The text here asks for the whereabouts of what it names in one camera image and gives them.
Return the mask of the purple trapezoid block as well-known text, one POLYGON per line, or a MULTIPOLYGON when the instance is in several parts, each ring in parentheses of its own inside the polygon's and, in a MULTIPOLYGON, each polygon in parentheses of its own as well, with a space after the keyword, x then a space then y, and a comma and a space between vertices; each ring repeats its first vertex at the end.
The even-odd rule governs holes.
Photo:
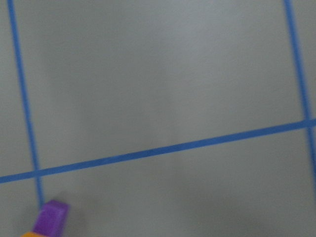
POLYGON ((38 214, 32 232, 46 237, 61 237, 69 209, 68 204, 57 200, 45 203, 38 214))

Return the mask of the orange trapezoid block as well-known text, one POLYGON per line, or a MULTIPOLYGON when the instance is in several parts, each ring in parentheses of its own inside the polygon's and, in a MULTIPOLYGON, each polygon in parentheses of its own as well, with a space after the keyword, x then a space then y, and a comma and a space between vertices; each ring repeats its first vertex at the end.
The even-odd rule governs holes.
POLYGON ((34 232, 26 232, 21 237, 44 237, 40 234, 34 233, 34 232))

